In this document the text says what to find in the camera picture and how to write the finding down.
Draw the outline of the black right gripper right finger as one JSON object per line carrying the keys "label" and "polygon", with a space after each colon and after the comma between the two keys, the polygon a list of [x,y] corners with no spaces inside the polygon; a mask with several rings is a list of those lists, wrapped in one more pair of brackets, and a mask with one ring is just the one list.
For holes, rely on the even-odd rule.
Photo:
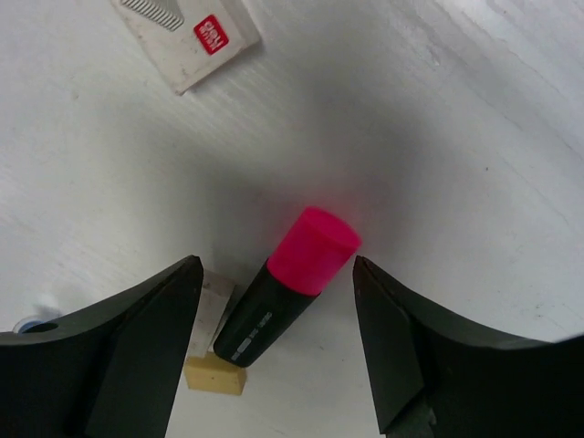
{"label": "black right gripper right finger", "polygon": [[372,399],[385,437],[580,437],[583,338],[479,324],[369,259],[353,267]]}

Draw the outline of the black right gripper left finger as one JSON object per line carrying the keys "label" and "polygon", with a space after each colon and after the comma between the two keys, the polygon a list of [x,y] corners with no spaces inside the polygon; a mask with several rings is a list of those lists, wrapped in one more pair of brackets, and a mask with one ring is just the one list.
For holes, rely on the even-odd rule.
{"label": "black right gripper left finger", "polygon": [[188,255],[91,306],[2,333],[2,436],[163,437],[202,283]]}

